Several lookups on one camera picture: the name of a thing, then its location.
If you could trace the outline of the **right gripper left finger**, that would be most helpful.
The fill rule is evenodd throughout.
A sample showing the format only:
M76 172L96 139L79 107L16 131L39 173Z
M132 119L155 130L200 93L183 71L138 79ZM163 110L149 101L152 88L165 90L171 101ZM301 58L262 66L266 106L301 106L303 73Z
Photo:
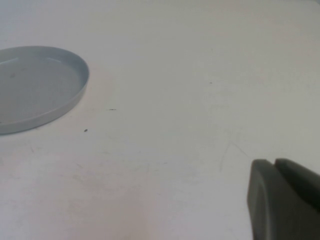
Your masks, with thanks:
M251 164L247 206L255 240L318 240L320 212L265 159Z

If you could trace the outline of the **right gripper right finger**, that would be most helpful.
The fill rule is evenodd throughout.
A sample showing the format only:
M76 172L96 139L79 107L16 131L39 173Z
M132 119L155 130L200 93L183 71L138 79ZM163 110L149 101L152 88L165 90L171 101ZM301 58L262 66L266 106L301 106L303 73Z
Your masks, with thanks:
M274 166L295 193L318 212L320 211L320 175L285 158L277 158Z

